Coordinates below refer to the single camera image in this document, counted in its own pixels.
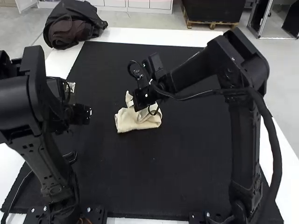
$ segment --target crumpled towel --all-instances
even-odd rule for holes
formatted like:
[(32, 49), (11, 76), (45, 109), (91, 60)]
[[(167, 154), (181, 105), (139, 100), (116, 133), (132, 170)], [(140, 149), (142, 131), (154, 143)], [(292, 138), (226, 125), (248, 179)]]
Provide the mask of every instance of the crumpled towel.
[[(126, 104), (127, 108), (121, 108), (114, 116), (117, 133), (160, 127), (162, 123), (160, 109), (155, 116), (149, 114), (148, 108), (135, 112), (133, 97), (129, 94), (129, 91), (126, 92)], [(149, 107), (152, 114), (155, 113), (157, 108), (157, 103)]]

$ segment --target metal frame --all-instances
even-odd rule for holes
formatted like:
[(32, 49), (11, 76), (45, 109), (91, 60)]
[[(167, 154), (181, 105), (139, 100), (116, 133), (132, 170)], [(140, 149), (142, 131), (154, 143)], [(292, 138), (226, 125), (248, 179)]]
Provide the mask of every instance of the metal frame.
[(272, 9), (272, 4), (273, 4), (273, 0), (269, 0), (266, 11), (264, 13), (263, 16), (263, 20), (260, 26), (260, 29), (258, 30), (258, 32), (256, 32), (252, 27), (251, 27), (251, 22), (252, 22), (252, 17), (254, 14), (254, 11), (256, 9), (256, 5), (257, 5), (257, 1), (254, 2), (253, 7), (252, 7), (252, 11), (250, 14), (250, 18), (248, 20), (248, 24), (247, 24), (247, 28), (249, 29), (249, 31), (256, 37), (256, 39), (268, 39), (268, 40), (297, 40), (297, 37), (262, 37), (262, 33), (263, 33), (263, 29), (265, 27), (266, 21), (268, 19), (268, 15)]

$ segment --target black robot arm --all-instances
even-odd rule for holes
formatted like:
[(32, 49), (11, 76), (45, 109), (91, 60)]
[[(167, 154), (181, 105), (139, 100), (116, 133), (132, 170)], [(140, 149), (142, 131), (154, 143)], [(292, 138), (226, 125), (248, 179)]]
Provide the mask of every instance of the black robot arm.
[[(256, 223), (264, 207), (275, 200), (282, 176), (281, 153), (271, 114), (264, 104), (269, 65), (261, 53), (239, 30), (234, 29), (211, 40), (203, 51), (167, 73), (158, 54), (142, 62), (131, 61), (128, 72), (137, 80), (133, 92), (135, 110), (139, 111), (157, 100), (224, 95), (231, 118), (232, 174), (229, 199), (233, 216), (223, 221), (237, 224)], [(201, 80), (217, 75), (221, 86), (197, 94), (178, 93)], [(259, 163), (260, 120), (264, 118), (273, 152), (273, 177), (266, 204), (263, 196)], [(209, 215), (207, 223), (216, 223)]]
[(40, 46), (12, 61), (0, 51), (0, 143), (18, 152), (39, 179), (47, 223), (75, 224), (80, 216), (76, 175), (52, 137), (71, 124), (89, 124), (91, 109), (70, 104), (71, 91), (65, 80), (46, 77)]

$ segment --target gray floor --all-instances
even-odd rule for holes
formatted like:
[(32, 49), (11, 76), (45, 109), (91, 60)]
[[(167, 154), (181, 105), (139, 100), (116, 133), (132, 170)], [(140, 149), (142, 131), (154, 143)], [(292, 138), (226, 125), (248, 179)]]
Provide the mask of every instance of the gray floor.
[[(44, 43), (41, 33), (49, 13), (50, 10), (34, 8), (19, 15), (16, 8), (0, 7), (0, 49), (8, 51), (11, 57), (19, 57), (25, 46), (40, 44), (47, 57), (51, 49)], [(177, 1), (171, 15), (108, 11), (100, 11), (99, 15), (108, 21), (110, 27), (187, 29)], [(239, 28), (264, 54), (271, 67), (266, 103), (299, 156), (299, 41), (257, 40), (246, 28), (248, 18), (249, 13), (243, 13)], [(192, 29), (209, 30), (207, 26)], [(220, 31), (227, 29), (226, 26), (216, 27), (216, 30)], [(267, 30), (275, 34), (273, 29), (267, 27), (265, 32)]]

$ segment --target white cabinet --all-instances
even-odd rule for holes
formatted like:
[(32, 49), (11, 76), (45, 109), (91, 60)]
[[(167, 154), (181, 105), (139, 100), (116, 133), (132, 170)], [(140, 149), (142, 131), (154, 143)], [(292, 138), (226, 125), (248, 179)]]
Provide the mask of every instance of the white cabinet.
[(88, 0), (94, 6), (104, 6), (104, 0)]
[(104, 0), (105, 6), (126, 7), (126, 0)]
[(150, 8), (150, 0), (129, 0), (129, 7)]
[(171, 4), (171, 0), (150, 0), (150, 8), (155, 9), (170, 9)]
[[(54, 8), (59, 1), (15, 0), (21, 9), (38, 2), (39, 8)], [(98, 10), (171, 14), (173, 0), (87, 0)]]

